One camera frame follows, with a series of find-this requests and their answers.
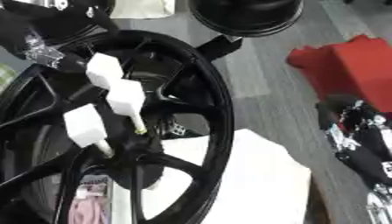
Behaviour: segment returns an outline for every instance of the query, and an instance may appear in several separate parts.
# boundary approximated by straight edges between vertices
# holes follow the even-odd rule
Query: white foam block
[[[110,89],[112,81],[123,77],[123,69],[118,58],[98,52],[87,63],[86,75],[93,85]]]
[[[108,136],[101,116],[93,104],[65,113],[64,121],[69,138],[81,148],[97,144]]]
[[[121,79],[112,83],[106,99],[116,114],[132,117],[140,113],[145,94],[139,81]]]

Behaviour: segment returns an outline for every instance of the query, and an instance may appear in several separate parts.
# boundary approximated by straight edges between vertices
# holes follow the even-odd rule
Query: red cloth
[[[321,100],[351,94],[392,112],[392,48],[382,38],[360,35],[346,43],[294,49],[287,62],[302,70]]]

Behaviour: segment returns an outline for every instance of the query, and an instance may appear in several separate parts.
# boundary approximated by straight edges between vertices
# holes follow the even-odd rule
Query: black object
[[[391,161],[389,149],[385,144],[380,128],[369,121],[375,116],[384,116],[372,105],[361,99],[345,94],[328,95],[324,101],[318,103],[318,121],[320,128],[325,131],[336,149],[332,133],[335,128],[343,133],[346,138],[352,138],[356,147],[345,148],[335,152],[335,157],[342,163],[356,171],[367,184],[373,189],[375,184],[392,186],[392,178],[384,171],[383,162]],[[384,128],[391,128],[390,122],[384,123]]]
[[[238,37],[266,36],[291,26],[303,0],[191,0],[193,15],[207,27]]]
[[[24,16],[49,46],[75,41],[90,33],[97,25],[118,32],[109,19],[115,3],[115,0],[71,0],[65,10],[59,11],[13,0],[3,1],[7,11]],[[91,18],[86,15],[90,6],[94,6],[94,17]]]
[[[345,4],[351,4],[351,3],[354,2],[354,0],[343,0],[343,2],[344,2]],[[385,3],[386,5],[392,5],[392,0],[385,0],[384,3]]]
[[[0,206],[22,191],[41,217],[47,221],[54,217],[53,223],[67,223],[68,209],[81,177],[100,171],[122,185],[132,185],[134,224],[200,223],[219,190],[234,134],[230,95],[212,63],[182,41],[147,31],[121,31],[115,37],[96,34],[60,50],[84,60],[96,52],[116,56],[123,65],[125,78],[143,83],[147,100],[142,115],[149,135],[131,136],[131,122],[107,112],[106,90],[92,86],[84,73],[63,74],[32,66],[0,97],[0,151],[16,154],[14,172],[20,173],[0,184]],[[198,91],[188,88],[189,91],[181,92],[178,87],[190,77],[199,83]],[[198,99],[198,103],[185,100],[187,97],[183,95],[194,95],[189,98]],[[95,104],[108,125],[108,141],[116,153],[109,160],[103,159],[94,147],[81,150],[67,138],[62,114],[86,103]],[[201,115],[209,125],[210,143],[202,166],[164,154],[157,143],[159,135],[154,127],[160,118],[184,113]],[[142,179],[157,178],[156,171],[146,169],[149,165],[186,172],[192,183],[169,208],[152,220],[145,220],[140,201],[145,183]],[[56,173],[62,177],[57,199],[43,194],[53,190],[51,179],[45,177]],[[122,178],[126,173],[130,179]]]
[[[220,35],[197,48],[207,59],[217,60],[233,53],[242,47],[242,38],[230,40],[230,37]]]
[[[25,58],[24,51],[28,45],[25,37],[31,34],[31,27],[28,21],[19,16],[15,16],[7,10],[0,9],[0,46],[9,53]]]

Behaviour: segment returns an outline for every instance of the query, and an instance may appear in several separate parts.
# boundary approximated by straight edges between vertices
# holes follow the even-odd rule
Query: white paper
[[[166,18],[175,13],[175,0],[116,0],[112,18]]]
[[[208,136],[164,141],[166,154],[201,165]],[[235,132],[234,146],[220,191],[203,224],[304,223],[311,171],[297,163],[287,150],[256,133]],[[164,211],[189,186],[191,178],[180,171],[164,169],[152,191],[143,190],[143,212],[147,219]],[[129,223],[129,191],[115,185],[112,224]]]

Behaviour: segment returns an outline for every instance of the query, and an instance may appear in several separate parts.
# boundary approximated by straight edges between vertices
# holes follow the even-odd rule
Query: wheel rim
[[[173,67],[175,68],[171,71],[170,81],[160,86],[159,91],[154,91],[153,94],[148,95],[148,101],[142,113],[143,116],[152,118],[155,117],[154,115],[157,111],[159,111],[159,116],[166,113],[196,113],[204,116],[208,120],[210,139],[203,165],[190,164],[175,157],[169,157],[160,151],[138,151],[121,145],[118,145],[118,148],[121,148],[122,154],[120,155],[127,156],[127,159],[134,159],[132,160],[134,162],[132,167],[126,167],[132,171],[139,171],[141,169],[140,165],[161,165],[181,170],[192,176],[192,184],[185,193],[151,220],[144,220],[140,211],[141,181],[138,181],[138,185],[133,185],[131,187],[132,203],[134,203],[135,207],[139,207],[139,209],[132,211],[134,223],[161,223],[166,221],[171,223],[188,223],[188,221],[193,220],[195,214],[205,206],[206,202],[213,196],[213,193],[216,193],[216,188],[220,183],[221,175],[229,158],[233,140],[232,104],[228,90],[216,69],[196,50],[184,42],[147,31],[122,31],[116,38],[111,38],[106,33],[98,34],[65,45],[61,50],[77,53],[86,59],[91,57],[92,52],[120,53],[122,57],[121,55],[118,57],[127,74],[132,74],[132,72],[142,69],[134,66],[140,61],[159,60],[166,63],[165,60],[172,59]],[[178,89],[178,87],[184,85],[183,80],[189,81],[189,79],[193,79],[192,83],[197,80],[206,88],[207,91],[197,91],[203,93],[202,97],[188,97],[189,93],[183,93]],[[0,109],[2,109],[0,110],[0,121],[3,123],[0,124],[0,132],[5,134],[5,139],[7,139],[7,141],[2,139],[4,140],[3,142],[7,142],[3,143],[3,149],[5,147],[11,149],[18,147],[14,143],[16,142],[15,139],[18,139],[15,136],[23,137],[23,131],[26,131],[26,135],[30,135],[29,131],[30,133],[35,131],[42,134],[44,124],[46,126],[57,125],[59,119],[56,117],[61,116],[65,111],[89,103],[92,99],[93,101],[97,100],[94,103],[100,104],[102,95],[105,95],[105,92],[95,88],[92,88],[92,92],[89,92],[89,90],[83,92],[81,87],[86,86],[84,85],[86,82],[87,79],[83,74],[65,76],[52,70],[42,69],[40,66],[33,66],[21,74],[7,88],[0,99]],[[35,97],[40,98],[42,101],[41,93],[37,90],[38,84],[43,87],[42,89],[46,88],[49,90],[46,90],[46,92],[49,93],[47,98],[50,99],[49,102],[51,103],[41,102],[38,103],[38,106],[37,103],[34,104]],[[173,100],[173,98],[168,97],[168,95],[173,93],[171,91],[175,92],[177,99]],[[75,98],[70,98],[71,95],[68,92],[72,92]],[[200,99],[206,100],[206,103],[200,104]],[[36,113],[20,119],[20,113],[31,112],[30,110]],[[32,125],[32,123],[37,122],[40,122],[40,125]],[[155,140],[151,139],[157,139],[157,137],[154,136],[148,139],[150,142],[154,142]],[[130,141],[134,142],[139,140],[146,141],[146,138],[130,139]],[[36,143],[37,137],[33,137],[31,141]],[[28,144],[29,140],[25,138],[23,142]],[[146,144],[146,146],[147,148],[154,148],[150,144]],[[3,182],[0,185],[0,195],[4,196],[2,198],[6,198],[5,196],[10,195],[10,192],[15,192],[20,186],[29,184],[33,180],[62,172],[54,222],[66,223],[67,209],[72,202],[74,191],[79,184],[82,174],[93,170],[104,170],[116,179],[118,176],[118,166],[116,165],[121,163],[120,160],[105,161],[98,158],[92,160],[91,157],[97,157],[97,150],[91,147],[85,150],[77,149],[71,146],[71,144],[68,147],[64,154],[44,162],[34,169],[30,169],[12,180]],[[132,175],[134,182],[137,181],[137,173],[135,172]]]
[[[95,5],[106,11],[108,15],[111,14],[116,4],[115,0],[97,0],[95,2]],[[61,12],[58,16],[52,18],[33,19],[31,23],[48,45],[75,41],[96,28],[96,25],[91,24],[87,17],[75,18],[72,13],[67,11]]]

